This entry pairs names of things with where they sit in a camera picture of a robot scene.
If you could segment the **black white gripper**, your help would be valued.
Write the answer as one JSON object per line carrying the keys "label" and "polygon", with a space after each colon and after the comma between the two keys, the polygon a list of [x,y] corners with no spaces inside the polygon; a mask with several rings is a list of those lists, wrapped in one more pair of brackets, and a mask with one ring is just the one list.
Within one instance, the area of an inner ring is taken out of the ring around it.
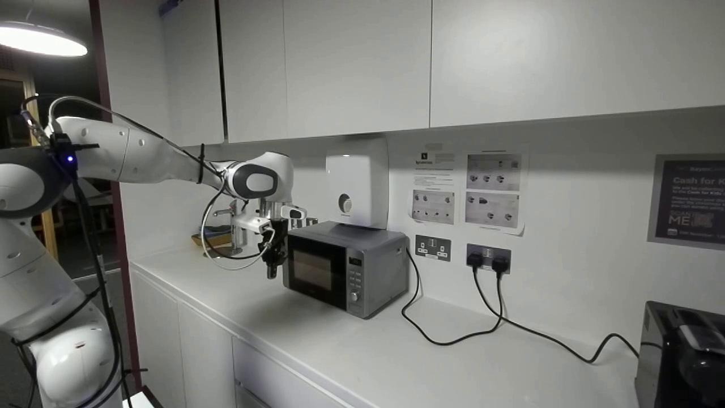
{"label": "black white gripper", "polygon": [[293,204],[279,207],[281,220],[272,213],[250,208],[248,201],[231,204],[231,257],[257,257],[265,262],[267,279],[276,277],[276,264],[288,257],[288,227],[298,228],[305,225],[305,211]]}

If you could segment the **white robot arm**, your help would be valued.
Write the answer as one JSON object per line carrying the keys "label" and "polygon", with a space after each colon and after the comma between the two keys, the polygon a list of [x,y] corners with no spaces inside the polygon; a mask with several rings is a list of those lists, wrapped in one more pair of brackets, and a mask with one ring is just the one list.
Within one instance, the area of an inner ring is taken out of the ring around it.
{"label": "white robot arm", "polygon": [[265,152],[248,160],[211,160],[114,114],[110,121],[52,110],[28,124],[39,141],[0,152],[0,328],[28,365],[42,408],[122,408],[122,343],[103,288],[82,289],[42,246],[28,220],[84,179],[206,183],[254,199],[239,228],[259,236],[267,267],[286,260],[291,160]]}

